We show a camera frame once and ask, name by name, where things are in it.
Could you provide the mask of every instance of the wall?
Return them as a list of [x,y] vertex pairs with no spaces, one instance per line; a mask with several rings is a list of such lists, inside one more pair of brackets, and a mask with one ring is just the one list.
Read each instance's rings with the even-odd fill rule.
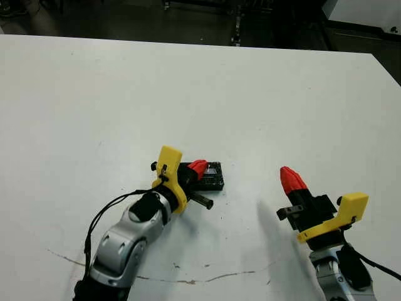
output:
[[393,26],[401,34],[401,0],[327,0],[323,10],[328,19],[382,28]]

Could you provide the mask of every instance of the red fingertip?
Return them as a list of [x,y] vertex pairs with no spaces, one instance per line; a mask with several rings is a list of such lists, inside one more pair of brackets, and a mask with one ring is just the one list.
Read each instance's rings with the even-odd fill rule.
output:
[[188,164],[188,167],[196,171],[196,173],[198,174],[198,181],[200,181],[205,173],[207,167],[207,161],[196,160],[191,164]]
[[307,189],[308,187],[302,180],[301,176],[294,172],[291,168],[283,166],[280,169],[280,179],[284,192],[289,194],[291,191]]

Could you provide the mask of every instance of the crack on table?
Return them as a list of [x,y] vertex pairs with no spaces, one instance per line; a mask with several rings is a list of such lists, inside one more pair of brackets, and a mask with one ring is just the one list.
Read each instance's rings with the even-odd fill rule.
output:
[[[60,257],[64,260],[67,260],[69,262],[72,262],[76,265],[79,265],[81,267],[85,267],[84,263],[72,260],[71,258],[68,258],[67,256],[64,255],[60,255],[50,249],[46,249],[48,252],[50,252],[51,254]],[[263,272],[264,270],[267,270],[271,265],[274,265],[277,262],[277,260],[269,263],[266,267],[262,268],[261,270],[257,270],[257,271],[243,271],[243,272],[236,272],[236,273],[227,273],[227,274],[222,274],[207,280],[168,280],[168,279],[157,279],[157,278],[150,278],[150,277],[145,277],[145,276],[136,276],[137,279],[141,279],[141,280],[150,280],[150,281],[158,281],[158,282],[168,282],[168,283],[184,283],[184,284],[188,284],[188,285],[195,285],[196,283],[208,283],[208,282],[212,282],[218,279],[222,279],[222,278],[226,278],[226,277],[232,277],[232,276],[238,276],[238,275],[243,275],[243,274],[254,274],[254,273],[259,273],[259,272]]]
[[141,280],[149,280],[149,281],[158,281],[158,282],[169,282],[169,283],[184,283],[184,284],[189,284],[189,285],[195,285],[197,283],[208,283],[208,282],[212,282],[221,278],[226,278],[226,277],[233,277],[233,276],[238,276],[238,275],[243,275],[243,274],[253,274],[253,273],[259,273],[262,272],[266,269],[268,269],[271,265],[275,264],[277,261],[273,261],[272,263],[270,263],[269,265],[267,265],[266,267],[264,267],[261,270],[257,270],[257,271],[243,271],[243,272],[236,272],[236,273],[227,273],[227,274],[222,274],[207,280],[167,280],[167,279],[158,279],[158,278],[150,278],[150,277],[145,277],[145,276],[137,276],[137,278],[141,279]]
[[76,265],[80,265],[80,266],[82,266],[82,267],[85,266],[84,263],[81,263],[81,262],[72,260],[71,258],[68,258],[67,256],[63,256],[63,255],[60,255],[60,254],[58,254],[58,253],[56,253],[56,252],[53,252],[53,251],[51,251],[50,249],[46,249],[46,250],[49,251],[50,253],[52,253],[53,255],[55,255],[55,256],[57,256],[57,257],[60,257],[60,258],[62,258],[62,259],[65,259],[65,260],[67,260],[67,261],[69,261],[69,262],[75,263]]

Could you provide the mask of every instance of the dark floor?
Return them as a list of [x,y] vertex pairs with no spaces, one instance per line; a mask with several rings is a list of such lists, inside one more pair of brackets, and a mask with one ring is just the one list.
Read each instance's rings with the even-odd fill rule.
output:
[[[172,3],[165,11],[159,0],[105,0],[104,4],[67,0],[64,7],[63,14],[44,6],[38,11],[34,2],[28,8],[30,15],[0,19],[0,27],[6,34],[229,46],[236,23],[235,7],[221,10]],[[277,25],[269,12],[246,13],[241,19],[241,46],[372,53],[401,84],[400,40],[324,24],[298,20]]]

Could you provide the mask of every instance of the silver arm segment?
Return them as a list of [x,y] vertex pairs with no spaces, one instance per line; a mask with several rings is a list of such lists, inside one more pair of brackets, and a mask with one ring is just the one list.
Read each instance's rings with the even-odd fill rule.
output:
[[341,273],[337,252],[343,245],[314,251],[310,260],[315,267],[316,277],[327,301],[377,301],[370,285],[354,289]]
[[94,280],[111,287],[131,287],[138,272],[139,263],[148,245],[155,241],[164,229],[165,220],[170,221],[170,204],[159,193],[155,193],[164,207],[148,221],[140,221],[130,211],[130,205],[121,220],[103,236],[95,260],[90,268]]

